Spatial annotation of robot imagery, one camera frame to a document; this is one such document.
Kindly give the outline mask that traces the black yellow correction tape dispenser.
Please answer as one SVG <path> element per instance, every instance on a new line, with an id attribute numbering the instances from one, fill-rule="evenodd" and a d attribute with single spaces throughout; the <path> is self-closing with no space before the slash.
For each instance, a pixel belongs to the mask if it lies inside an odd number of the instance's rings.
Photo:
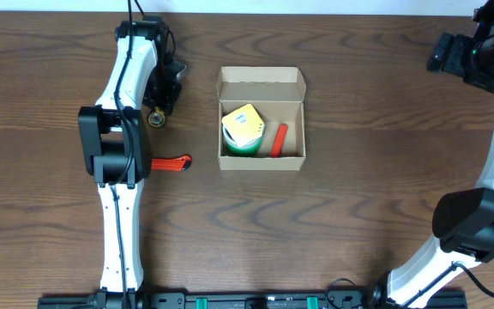
<path id="1" fill-rule="evenodd" d="M 155 107 L 148 114 L 147 121 L 152 128 L 162 128 L 166 125 L 166 114 L 158 107 Z"/>

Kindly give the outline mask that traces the yellow sticky note pad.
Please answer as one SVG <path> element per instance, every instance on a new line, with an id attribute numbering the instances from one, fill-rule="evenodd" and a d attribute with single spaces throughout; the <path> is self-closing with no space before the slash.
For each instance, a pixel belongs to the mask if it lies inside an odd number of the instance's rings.
<path id="1" fill-rule="evenodd" d="M 252 104 L 246 104 L 225 115 L 221 123 L 239 146 L 262 137 L 265 123 Z"/>

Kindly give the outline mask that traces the green tape roll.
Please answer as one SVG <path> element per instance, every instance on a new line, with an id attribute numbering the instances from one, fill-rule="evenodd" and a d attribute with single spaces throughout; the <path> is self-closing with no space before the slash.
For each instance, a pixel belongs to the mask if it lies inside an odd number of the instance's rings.
<path id="1" fill-rule="evenodd" d="M 254 156 L 262 146 L 262 138 L 258 137 L 257 139 L 248 142 L 244 146 L 239 146 L 237 143 L 236 145 L 230 145 L 227 142 L 226 146 L 235 155 Z"/>

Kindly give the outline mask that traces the white tape roll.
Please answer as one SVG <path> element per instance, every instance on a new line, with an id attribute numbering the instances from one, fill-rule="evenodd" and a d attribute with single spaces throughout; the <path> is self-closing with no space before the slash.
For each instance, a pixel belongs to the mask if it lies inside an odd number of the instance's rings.
<path id="1" fill-rule="evenodd" d="M 230 145 L 236 145 L 236 142 L 234 141 L 234 139 L 231 137 L 229 131 L 226 129 L 225 126 L 222 126 L 222 134 L 223 134 L 223 137 L 225 139 L 225 141 L 230 144 Z"/>

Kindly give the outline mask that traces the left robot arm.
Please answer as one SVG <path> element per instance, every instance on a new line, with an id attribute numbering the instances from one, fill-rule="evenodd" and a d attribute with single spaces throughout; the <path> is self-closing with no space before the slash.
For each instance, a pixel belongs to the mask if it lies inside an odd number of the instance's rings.
<path id="1" fill-rule="evenodd" d="M 100 287 L 135 294 L 143 283 L 140 204 L 152 169 L 147 127 L 165 125 L 182 91 L 184 64 L 167 46 L 175 41 L 159 15 L 123 21 L 115 30 L 117 57 L 93 106 L 78 114 L 87 173 L 103 210 L 104 269 Z"/>

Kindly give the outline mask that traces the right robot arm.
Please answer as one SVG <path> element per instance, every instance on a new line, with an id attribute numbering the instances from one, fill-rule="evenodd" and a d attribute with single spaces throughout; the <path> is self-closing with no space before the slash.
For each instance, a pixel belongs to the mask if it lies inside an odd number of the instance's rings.
<path id="1" fill-rule="evenodd" d="M 443 33 L 426 69 L 457 76 L 467 85 L 494 94 L 494 1 L 473 12 L 477 27 L 470 36 Z M 494 259 L 494 127 L 485 163 L 473 188 L 441 197 L 426 242 L 401 266 L 375 285 L 367 308 L 425 308 L 441 299 L 442 289 L 466 274 L 494 299 L 473 269 Z"/>

